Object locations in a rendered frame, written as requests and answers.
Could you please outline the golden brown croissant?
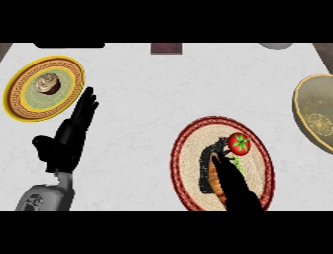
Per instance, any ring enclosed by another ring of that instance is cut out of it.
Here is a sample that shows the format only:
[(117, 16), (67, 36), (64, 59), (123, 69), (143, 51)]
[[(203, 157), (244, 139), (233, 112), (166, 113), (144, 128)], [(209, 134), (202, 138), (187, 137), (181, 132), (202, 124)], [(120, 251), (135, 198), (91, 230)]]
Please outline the golden brown croissant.
[(218, 154), (215, 152), (210, 153), (210, 160), (209, 160), (209, 185), (210, 185), (213, 194), (215, 194), (222, 206), (225, 206), (227, 199), (225, 199), (225, 194), (224, 194), (224, 190), (221, 187), (216, 166), (215, 166), (213, 159), (212, 159), (213, 157), (218, 157)]

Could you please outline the olive gold-rimmed bowl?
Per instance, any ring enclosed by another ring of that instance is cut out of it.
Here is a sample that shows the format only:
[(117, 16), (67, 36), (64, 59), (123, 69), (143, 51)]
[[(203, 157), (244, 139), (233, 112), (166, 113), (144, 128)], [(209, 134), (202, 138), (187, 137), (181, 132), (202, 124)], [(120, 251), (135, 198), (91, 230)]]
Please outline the olive gold-rimmed bowl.
[(311, 143), (333, 155), (333, 75), (315, 74), (296, 85), (292, 113)]

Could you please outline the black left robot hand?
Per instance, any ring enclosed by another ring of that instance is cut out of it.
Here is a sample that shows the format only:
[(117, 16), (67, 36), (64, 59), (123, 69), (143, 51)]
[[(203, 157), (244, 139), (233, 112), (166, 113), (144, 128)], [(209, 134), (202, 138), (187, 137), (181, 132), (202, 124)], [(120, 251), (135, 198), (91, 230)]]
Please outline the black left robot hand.
[(47, 163), (45, 171), (48, 173), (70, 173), (79, 164), (85, 134), (97, 106), (92, 88), (88, 87), (82, 93), (72, 117), (63, 121), (55, 136), (38, 135), (32, 139), (38, 158)]

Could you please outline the yellow patterned plate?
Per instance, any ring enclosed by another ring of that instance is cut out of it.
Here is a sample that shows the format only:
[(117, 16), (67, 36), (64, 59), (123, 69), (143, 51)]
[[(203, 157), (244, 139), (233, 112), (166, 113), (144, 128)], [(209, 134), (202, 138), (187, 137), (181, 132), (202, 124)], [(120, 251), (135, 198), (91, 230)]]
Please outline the yellow patterned plate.
[(66, 56), (44, 57), (13, 75), (2, 94), (4, 110), (19, 121), (47, 120), (70, 107), (82, 90), (81, 63)]

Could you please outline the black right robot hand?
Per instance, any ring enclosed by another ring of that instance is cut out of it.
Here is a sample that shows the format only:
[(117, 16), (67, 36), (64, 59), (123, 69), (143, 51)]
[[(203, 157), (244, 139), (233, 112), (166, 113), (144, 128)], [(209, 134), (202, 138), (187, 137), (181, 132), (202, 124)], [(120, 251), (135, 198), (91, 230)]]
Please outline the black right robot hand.
[(225, 195), (227, 212), (262, 212), (259, 201), (250, 192), (244, 177), (222, 153), (212, 156), (219, 184)]

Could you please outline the round woven red-rimmed placemat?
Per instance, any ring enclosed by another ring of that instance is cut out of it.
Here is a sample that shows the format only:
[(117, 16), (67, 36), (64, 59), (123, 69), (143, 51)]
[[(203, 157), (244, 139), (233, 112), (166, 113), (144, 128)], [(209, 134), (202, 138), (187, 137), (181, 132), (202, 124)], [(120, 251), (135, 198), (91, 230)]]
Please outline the round woven red-rimmed placemat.
[[(243, 133), (249, 139), (249, 152), (243, 156), (233, 154), (228, 138)], [(252, 130), (234, 119), (209, 116), (191, 122), (175, 140), (171, 154), (171, 177), (177, 195), (190, 211), (224, 211), (209, 183), (212, 155), (228, 152), (253, 192), (262, 209), (268, 209), (274, 189), (274, 173), (270, 155)]]

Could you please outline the grey round object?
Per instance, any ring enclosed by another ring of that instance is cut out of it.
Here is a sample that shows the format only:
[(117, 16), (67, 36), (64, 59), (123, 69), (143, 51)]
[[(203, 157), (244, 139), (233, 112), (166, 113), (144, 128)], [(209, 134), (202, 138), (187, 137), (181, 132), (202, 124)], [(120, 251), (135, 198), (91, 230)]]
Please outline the grey round object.
[(283, 50), (292, 46), (292, 43), (259, 43), (265, 48), (272, 50)]

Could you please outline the chocolate cupcake with cream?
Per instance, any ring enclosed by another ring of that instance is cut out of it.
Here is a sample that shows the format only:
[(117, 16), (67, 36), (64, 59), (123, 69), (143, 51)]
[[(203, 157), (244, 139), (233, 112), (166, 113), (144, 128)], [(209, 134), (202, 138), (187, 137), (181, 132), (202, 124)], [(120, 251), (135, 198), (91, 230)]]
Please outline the chocolate cupcake with cream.
[(54, 73), (44, 73), (35, 80), (35, 90), (45, 94), (52, 95), (61, 88), (58, 76)]

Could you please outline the red tomato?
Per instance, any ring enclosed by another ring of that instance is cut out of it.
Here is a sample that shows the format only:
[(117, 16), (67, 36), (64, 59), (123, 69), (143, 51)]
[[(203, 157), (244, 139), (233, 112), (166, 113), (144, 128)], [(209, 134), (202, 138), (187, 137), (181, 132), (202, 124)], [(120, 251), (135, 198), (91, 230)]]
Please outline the red tomato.
[(228, 137), (230, 151), (243, 156), (250, 150), (250, 138), (240, 132), (236, 132)]

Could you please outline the dark maroon box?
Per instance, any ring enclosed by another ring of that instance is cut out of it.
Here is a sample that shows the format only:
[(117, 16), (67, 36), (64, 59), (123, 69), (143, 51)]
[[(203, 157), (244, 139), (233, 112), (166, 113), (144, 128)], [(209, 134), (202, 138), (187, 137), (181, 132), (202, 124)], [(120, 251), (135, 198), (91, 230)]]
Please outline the dark maroon box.
[(151, 55), (181, 55), (182, 44), (181, 43), (151, 43), (150, 54)]

